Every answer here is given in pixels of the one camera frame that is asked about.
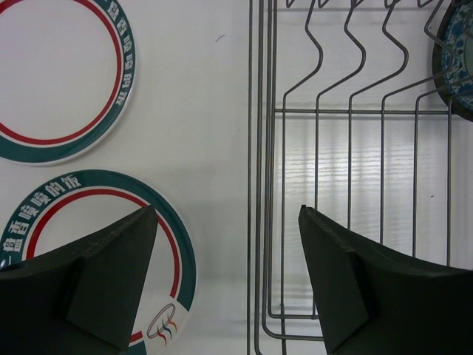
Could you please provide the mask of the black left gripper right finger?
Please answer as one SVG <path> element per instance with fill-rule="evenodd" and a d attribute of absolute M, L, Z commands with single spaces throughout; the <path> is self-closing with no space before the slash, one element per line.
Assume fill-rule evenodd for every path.
<path fill-rule="evenodd" d="M 400 253 L 309 206 L 299 231 L 326 352 L 472 352 L 470 270 Z"/>

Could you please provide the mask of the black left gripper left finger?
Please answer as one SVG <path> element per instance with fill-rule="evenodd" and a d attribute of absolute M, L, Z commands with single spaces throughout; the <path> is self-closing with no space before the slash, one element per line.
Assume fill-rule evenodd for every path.
<path fill-rule="evenodd" d="M 2 354 L 124 354 L 157 232 L 146 206 L 1 269 Z"/>

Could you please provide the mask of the small blue patterned plate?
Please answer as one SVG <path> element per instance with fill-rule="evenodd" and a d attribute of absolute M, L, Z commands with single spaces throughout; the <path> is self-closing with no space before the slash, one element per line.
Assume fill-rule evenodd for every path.
<path fill-rule="evenodd" d="M 440 23 L 432 54 L 435 86 L 445 105 L 472 120 L 472 2 L 452 1 Z"/>

